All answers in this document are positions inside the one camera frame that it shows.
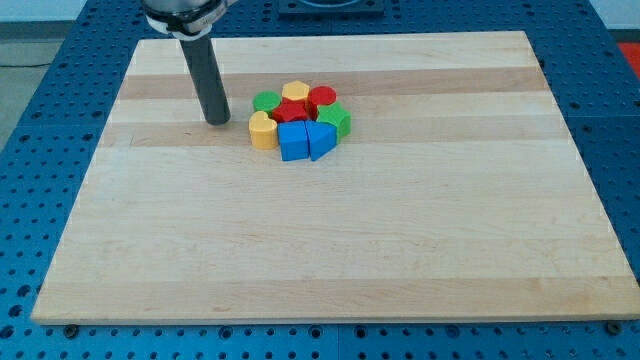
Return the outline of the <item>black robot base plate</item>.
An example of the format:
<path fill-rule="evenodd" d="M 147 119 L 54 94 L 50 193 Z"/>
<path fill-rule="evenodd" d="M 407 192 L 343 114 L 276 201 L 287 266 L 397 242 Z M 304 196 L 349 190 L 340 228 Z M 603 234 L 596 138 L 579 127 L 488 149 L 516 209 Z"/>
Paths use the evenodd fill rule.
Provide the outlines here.
<path fill-rule="evenodd" d="M 386 0 L 277 0 L 280 16 L 384 14 Z"/>

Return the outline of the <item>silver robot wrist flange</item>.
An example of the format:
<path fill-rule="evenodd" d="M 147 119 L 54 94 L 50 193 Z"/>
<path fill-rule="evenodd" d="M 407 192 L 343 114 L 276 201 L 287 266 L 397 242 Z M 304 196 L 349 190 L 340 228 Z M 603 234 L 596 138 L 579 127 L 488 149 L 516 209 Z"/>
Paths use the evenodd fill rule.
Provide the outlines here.
<path fill-rule="evenodd" d="M 141 0 L 148 24 L 157 32 L 181 41 L 208 35 L 238 0 Z"/>

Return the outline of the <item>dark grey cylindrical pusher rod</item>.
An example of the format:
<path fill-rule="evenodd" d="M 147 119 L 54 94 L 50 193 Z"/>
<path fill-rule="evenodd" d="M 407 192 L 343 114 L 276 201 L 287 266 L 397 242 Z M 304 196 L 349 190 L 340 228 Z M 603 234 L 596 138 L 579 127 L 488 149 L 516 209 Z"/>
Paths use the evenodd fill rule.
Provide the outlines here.
<path fill-rule="evenodd" d="M 223 125 L 230 120 L 230 108 L 211 40 L 200 37 L 180 41 L 205 121 Z"/>

